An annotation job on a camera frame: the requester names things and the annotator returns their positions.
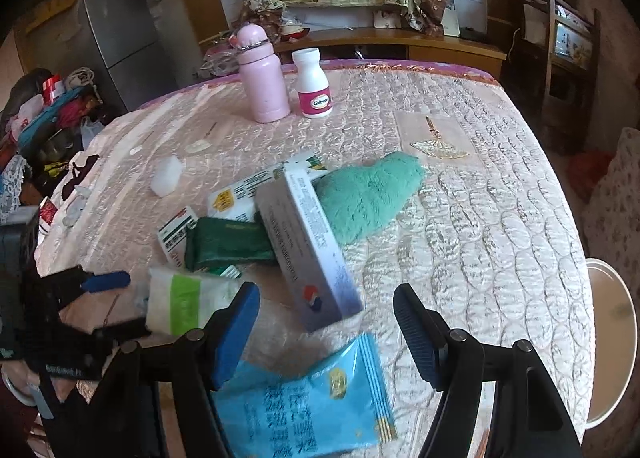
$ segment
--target pink water bottle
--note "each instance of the pink water bottle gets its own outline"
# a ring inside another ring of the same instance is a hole
[[[264,29],[257,24],[240,28],[236,48],[240,79],[255,121],[266,123],[286,117],[291,110],[282,65]]]

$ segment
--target refrigerator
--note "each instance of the refrigerator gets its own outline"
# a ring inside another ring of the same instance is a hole
[[[77,0],[28,40],[37,65],[63,78],[90,68],[103,101],[124,112],[178,89],[146,0]]]

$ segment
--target wooden shelf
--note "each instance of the wooden shelf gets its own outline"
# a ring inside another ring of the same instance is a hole
[[[500,79],[502,62],[507,55],[487,44],[465,41],[456,37],[427,37],[426,35],[389,28],[356,28],[355,30],[322,30],[311,32],[294,43],[278,43],[276,53],[323,46],[351,46],[384,44],[405,47],[405,59],[427,62],[446,62],[477,68]]]
[[[354,30],[322,30],[311,32],[305,38],[294,43],[278,43],[276,53],[289,52],[302,48],[320,46],[344,46],[348,44],[398,44],[401,46],[422,46],[443,50],[482,55],[494,59],[506,60],[507,55],[494,46],[465,41],[456,37],[427,37],[408,30],[389,28],[356,28]]]

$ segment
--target white pill bottle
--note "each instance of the white pill bottle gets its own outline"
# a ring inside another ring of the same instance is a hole
[[[329,81],[320,67],[320,50],[306,48],[291,54],[298,69],[296,90],[300,109],[307,118],[326,117],[333,108]]]

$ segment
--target small box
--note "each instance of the small box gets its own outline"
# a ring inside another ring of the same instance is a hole
[[[305,168],[312,181],[329,173],[320,157],[311,151],[298,153],[285,162],[267,167],[239,182],[212,192],[207,199],[207,216],[235,221],[254,221],[255,191],[263,183],[277,179],[285,163]]]
[[[184,250],[187,245],[187,229],[196,226],[198,216],[186,206],[158,230],[158,241],[166,258],[177,268],[184,266]]]
[[[284,164],[282,176],[261,185],[255,198],[305,329],[314,332],[360,312],[360,297],[305,168]]]

